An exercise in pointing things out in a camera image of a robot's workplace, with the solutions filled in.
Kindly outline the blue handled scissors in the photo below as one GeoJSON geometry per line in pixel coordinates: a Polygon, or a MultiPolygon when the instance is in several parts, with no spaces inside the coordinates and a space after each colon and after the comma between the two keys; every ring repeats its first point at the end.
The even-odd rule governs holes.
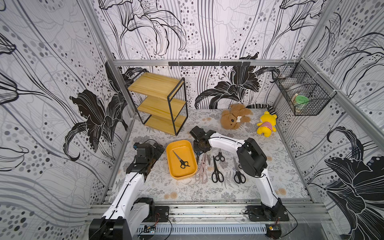
{"type": "Polygon", "coordinates": [[[195,155],[196,155],[196,163],[197,165],[199,165],[199,159],[200,159],[200,156],[203,154],[202,151],[194,151],[195,155]]]}

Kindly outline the yellow storage tray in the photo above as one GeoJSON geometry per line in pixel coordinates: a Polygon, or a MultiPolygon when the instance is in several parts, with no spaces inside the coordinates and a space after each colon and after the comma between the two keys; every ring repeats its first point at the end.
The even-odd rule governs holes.
{"type": "Polygon", "coordinates": [[[170,175],[176,180],[190,178],[198,171],[193,146],[188,140],[172,142],[166,147],[170,175]]]}

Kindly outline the pink handled scissors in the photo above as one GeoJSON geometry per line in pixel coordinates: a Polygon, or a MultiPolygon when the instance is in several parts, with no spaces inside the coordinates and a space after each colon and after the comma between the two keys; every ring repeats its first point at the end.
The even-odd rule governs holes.
{"type": "Polygon", "coordinates": [[[207,174],[207,164],[206,164],[207,154],[204,153],[201,155],[200,167],[195,175],[195,180],[197,183],[206,184],[208,181],[207,174]]]}

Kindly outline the large black scissors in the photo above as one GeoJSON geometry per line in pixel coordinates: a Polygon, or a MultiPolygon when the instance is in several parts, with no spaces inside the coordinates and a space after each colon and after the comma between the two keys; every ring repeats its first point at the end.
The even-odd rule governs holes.
{"type": "Polygon", "coordinates": [[[219,171],[215,158],[213,157],[214,171],[212,173],[213,183],[223,183],[224,175],[219,171]]]}

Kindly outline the beige kitchen scissors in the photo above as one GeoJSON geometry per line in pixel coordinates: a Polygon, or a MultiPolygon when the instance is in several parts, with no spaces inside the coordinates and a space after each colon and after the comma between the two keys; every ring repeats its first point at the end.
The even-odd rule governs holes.
{"type": "Polygon", "coordinates": [[[211,165],[211,152],[210,151],[206,152],[206,163],[208,166],[211,165]]]}

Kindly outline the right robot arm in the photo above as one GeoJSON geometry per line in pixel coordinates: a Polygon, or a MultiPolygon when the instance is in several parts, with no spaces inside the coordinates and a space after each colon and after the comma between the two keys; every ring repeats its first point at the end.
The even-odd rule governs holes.
{"type": "Polygon", "coordinates": [[[218,148],[237,154],[238,160],[235,166],[241,166],[241,169],[248,176],[256,178],[256,186],[261,194],[261,205],[263,208],[271,212],[277,212],[281,209],[283,204],[275,196],[270,181],[267,156],[254,139],[238,140],[212,130],[205,132],[198,126],[192,128],[190,135],[194,138],[195,151],[206,153],[212,148],[218,148]]]}

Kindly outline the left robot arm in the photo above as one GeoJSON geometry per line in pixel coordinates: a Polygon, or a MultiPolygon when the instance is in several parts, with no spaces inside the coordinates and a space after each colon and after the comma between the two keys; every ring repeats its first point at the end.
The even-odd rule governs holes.
{"type": "Polygon", "coordinates": [[[138,194],[156,161],[165,148],[154,142],[135,143],[134,161],[115,200],[101,218],[93,219],[89,226],[89,240],[132,240],[144,220],[157,221],[152,198],[139,198],[138,194]]]}

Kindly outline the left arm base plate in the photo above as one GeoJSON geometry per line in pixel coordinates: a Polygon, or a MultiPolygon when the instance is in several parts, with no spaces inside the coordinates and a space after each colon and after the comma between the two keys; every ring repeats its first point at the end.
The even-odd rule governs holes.
{"type": "Polygon", "coordinates": [[[155,206],[153,210],[150,210],[149,216],[143,220],[143,223],[167,223],[169,213],[169,206],[155,206]]]}

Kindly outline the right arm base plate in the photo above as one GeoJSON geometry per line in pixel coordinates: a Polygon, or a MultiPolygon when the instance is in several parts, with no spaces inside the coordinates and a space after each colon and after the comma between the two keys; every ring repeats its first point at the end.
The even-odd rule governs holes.
{"type": "Polygon", "coordinates": [[[246,215],[251,222],[288,222],[288,211],[283,205],[276,204],[273,208],[268,206],[246,206],[246,215]]]}

